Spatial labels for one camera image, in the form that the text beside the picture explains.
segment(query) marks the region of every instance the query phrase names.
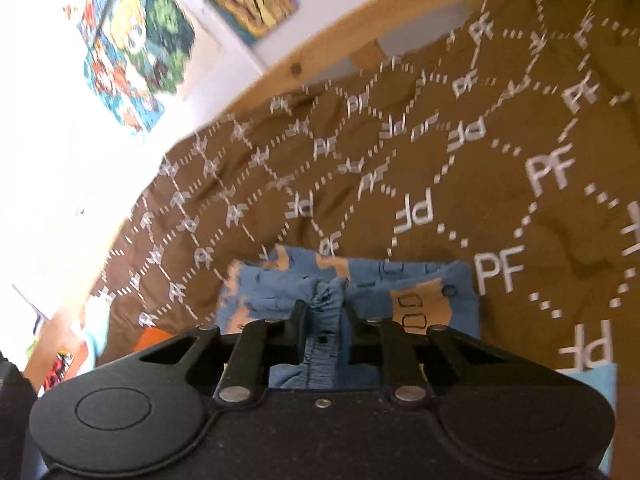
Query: metal pin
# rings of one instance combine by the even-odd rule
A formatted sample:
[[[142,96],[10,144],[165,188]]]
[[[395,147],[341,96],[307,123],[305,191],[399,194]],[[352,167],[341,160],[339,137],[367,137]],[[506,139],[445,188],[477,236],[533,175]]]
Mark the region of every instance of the metal pin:
[[[244,402],[251,397],[251,391],[244,386],[228,386],[218,396],[225,402]]]
[[[418,402],[427,396],[427,392],[420,386],[400,386],[394,392],[394,395],[396,399],[402,400],[402,402]]]

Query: light blue fabric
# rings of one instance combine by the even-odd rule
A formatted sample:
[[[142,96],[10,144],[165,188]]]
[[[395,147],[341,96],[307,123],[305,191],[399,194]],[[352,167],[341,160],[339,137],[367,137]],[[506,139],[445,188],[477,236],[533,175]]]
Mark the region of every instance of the light blue fabric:
[[[393,296],[406,298],[408,312],[424,309],[422,299],[412,290],[420,284],[440,280],[436,300],[447,297],[451,309],[449,326],[479,337],[478,297],[473,290],[471,269],[462,262],[452,264],[399,264],[379,260],[347,259],[350,279],[340,278],[335,268],[321,269],[316,253],[284,248],[289,257],[287,270],[265,269],[242,264],[234,294],[221,293],[222,304],[216,324],[223,333],[238,327],[230,322],[238,309],[246,307],[249,319],[288,318],[297,300],[310,307],[311,329],[301,365],[279,365],[270,370],[270,386],[282,388],[368,388],[379,384],[378,370],[370,365],[350,365],[351,333],[345,302],[360,318],[392,318]],[[274,250],[270,260],[277,260]]]
[[[76,375],[82,375],[95,368],[95,360],[107,346],[111,301],[103,297],[89,296],[84,306],[84,330],[80,337],[86,343],[88,355]]]
[[[609,401],[609,404],[616,411],[616,376],[618,373],[618,366],[610,363],[598,368],[593,368],[586,372],[578,372],[575,374],[567,374],[569,377],[574,378],[584,384],[588,384],[591,388],[598,390]],[[607,448],[607,452],[600,462],[600,471],[604,474],[609,474],[611,469],[611,454],[613,450],[613,440]]]

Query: dotted pattern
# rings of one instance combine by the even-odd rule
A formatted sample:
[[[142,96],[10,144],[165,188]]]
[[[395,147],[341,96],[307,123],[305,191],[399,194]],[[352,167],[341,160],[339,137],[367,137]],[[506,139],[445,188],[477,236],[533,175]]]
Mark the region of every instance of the dotted pattern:
[[[132,221],[110,253],[101,283],[104,294],[115,295],[111,301],[116,307],[120,298],[137,295],[148,315],[140,320],[144,326],[183,328],[189,325],[185,319],[214,319],[210,297],[226,276],[225,258],[231,251],[243,259],[264,261],[274,244],[283,243],[337,257],[373,254],[394,260],[407,260],[407,254],[414,257],[420,250],[420,257],[428,260],[434,247],[439,251],[434,259],[472,261],[474,252],[494,255],[500,269],[488,278],[492,286],[502,283],[505,266],[520,267],[522,258],[523,269],[513,275],[515,294],[505,297],[512,291],[505,292],[503,286],[497,287],[498,295],[494,286],[492,307],[508,304],[515,317],[514,303],[535,304],[538,308],[529,309],[526,322],[538,323],[540,318],[536,330],[543,330],[544,323],[573,322],[573,309],[556,299],[552,287],[530,277],[534,265],[528,258],[535,248],[527,242],[547,228],[545,221],[553,216],[554,204],[547,199],[550,189],[568,187],[574,200],[577,193],[585,204],[593,201],[608,215],[609,224],[619,226],[624,241],[616,243],[633,248],[636,223],[624,208],[634,198],[622,192],[613,196],[613,186],[596,186],[594,181],[606,179],[590,174],[590,161],[569,150],[584,142],[582,134],[593,114],[584,115],[593,109],[619,113],[631,99],[624,89],[606,88],[590,51],[590,35],[604,33],[607,27],[625,41],[635,41],[638,33],[629,24],[605,23],[597,6],[603,0],[582,0],[586,12],[578,17],[579,23],[549,30],[556,12],[550,1],[530,0],[534,14],[526,24],[510,22],[485,1],[464,27],[426,49],[428,55],[396,56],[359,77],[304,86],[272,98],[251,116],[220,118],[197,132],[167,155],[156,183],[138,201]],[[567,56],[572,61],[564,67],[566,74],[554,81],[554,72],[543,70],[546,60],[556,55],[549,47],[567,49],[567,41],[575,42],[568,50],[578,54]],[[485,55],[496,43],[519,56],[517,72],[487,66]],[[529,112],[519,103],[530,103],[532,96],[553,113],[540,118],[529,114],[527,121],[518,122],[514,115]],[[530,132],[529,123],[538,129]],[[536,138],[541,136],[548,140],[544,152]],[[565,151],[553,155],[555,149]],[[293,155],[282,158],[289,152]],[[423,166],[406,165],[407,152],[420,153]],[[482,157],[486,163],[479,169]],[[526,163],[535,157],[536,170],[545,166],[546,171],[540,176],[541,196],[518,187],[527,183]],[[561,169],[554,157],[562,162],[575,158],[568,170],[562,170],[568,174],[567,184],[555,180]],[[469,164],[476,164],[478,179],[495,175],[498,167],[509,172],[513,168],[513,174],[500,178],[513,179],[518,210],[504,213],[508,218],[500,219],[493,238],[486,236],[493,227],[489,222],[495,221],[495,216],[485,219],[492,213],[490,201],[471,213],[462,204],[455,212],[442,207],[452,196],[465,201],[461,176],[468,175]],[[523,199],[525,192],[530,196]],[[272,222],[274,211],[277,221]],[[270,217],[268,224],[262,222],[263,215]],[[359,231],[363,235],[355,246],[352,240]],[[148,245],[146,254],[130,258],[128,248],[143,242]],[[178,245],[184,256],[179,265],[167,259]],[[510,253],[508,261],[501,259],[501,251],[514,245],[522,252]],[[620,272],[635,269],[635,256],[635,251],[620,254],[621,261],[614,264],[624,265]],[[119,262],[129,266],[128,282],[115,277]],[[624,310],[620,307],[632,293],[634,279],[635,274],[626,272],[606,298],[617,312]],[[193,289],[202,288],[205,280],[211,293],[203,304]],[[153,301],[151,288],[156,293]]]

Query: blue cloth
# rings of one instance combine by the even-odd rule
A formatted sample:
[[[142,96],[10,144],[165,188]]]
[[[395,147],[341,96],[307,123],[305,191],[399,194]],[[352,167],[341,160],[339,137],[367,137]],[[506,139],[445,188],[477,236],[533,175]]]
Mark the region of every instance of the blue cloth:
[[[589,385],[591,388],[598,390],[605,399],[609,401],[609,404],[616,411],[616,376],[618,366],[609,363],[598,368],[593,368],[586,372],[577,372],[575,374],[567,374],[569,377],[574,378],[584,384]],[[602,457],[600,462],[600,470],[604,474],[609,474],[611,469],[611,453],[613,450],[613,440],[607,448],[607,452]]]
[[[425,333],[427,325],[448,324],[479,337],[478,297],[471,270],[463,262],[398,264],[328,258],[321,268],[322,260],[313,251],[277,249],[265,266],[234,264],[216,314],[222,332],[233,333],[254,319],[288,318],[298,300],[308,304],[312,323],[304,361],[272,367],[271,387],[341,389],[379,384],[375,367],[347,362],[351,334],[345,302],[360,318],[394,319],[408,332]],[[268,268],[276,264],[283,270]]]
[[[111,298],[89,296],[84,306],[84,330],[76,335],[86,343],[87,357],[76,372],[82,375],[95,368],[95,361],[107,346]]]

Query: bed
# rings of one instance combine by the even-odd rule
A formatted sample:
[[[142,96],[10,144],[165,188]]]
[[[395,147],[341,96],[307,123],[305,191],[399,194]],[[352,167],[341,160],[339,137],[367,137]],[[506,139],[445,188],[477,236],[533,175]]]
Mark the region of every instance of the bed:
[[[228,266],[277,244],[335,267],[463,260],[483,340],[564,371],[617,365],[613,476],[630,478],[639,0],[468,0],[462,28],[381,56],[376,37],[454,1],[363,6],[169,150],[91,293],[110,304],[98,364],[215,322]],[[344,55],[360,73],[303,84]]]

